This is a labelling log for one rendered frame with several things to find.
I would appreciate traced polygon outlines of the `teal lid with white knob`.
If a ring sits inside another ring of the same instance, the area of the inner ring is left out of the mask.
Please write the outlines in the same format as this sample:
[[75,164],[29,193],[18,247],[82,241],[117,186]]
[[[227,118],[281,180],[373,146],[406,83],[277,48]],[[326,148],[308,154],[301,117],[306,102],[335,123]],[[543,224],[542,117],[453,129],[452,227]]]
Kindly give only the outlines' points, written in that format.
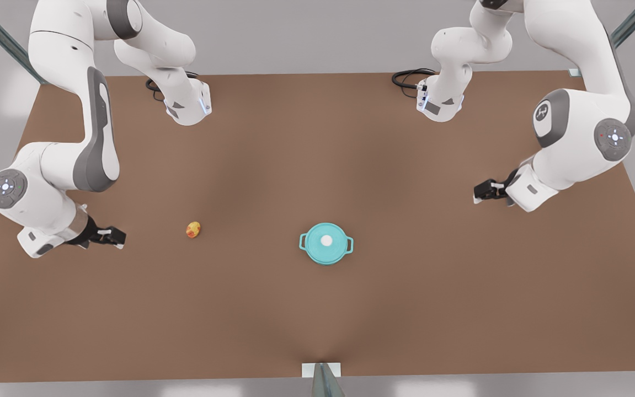
[[337,263],[348,253],[348,237],[336,224],[315,224],[302,241],[302,249],[318,264],[330,265]]

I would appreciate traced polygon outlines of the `teal pot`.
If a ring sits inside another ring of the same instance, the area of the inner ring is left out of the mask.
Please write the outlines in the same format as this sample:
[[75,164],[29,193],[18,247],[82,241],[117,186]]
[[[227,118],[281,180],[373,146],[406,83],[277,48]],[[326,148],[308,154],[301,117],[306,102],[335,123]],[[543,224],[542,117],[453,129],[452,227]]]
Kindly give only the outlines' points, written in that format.
[[312,232],[301,234],[298,246],[315,263],[330,266],[353,252],[354,239],[343,233]]

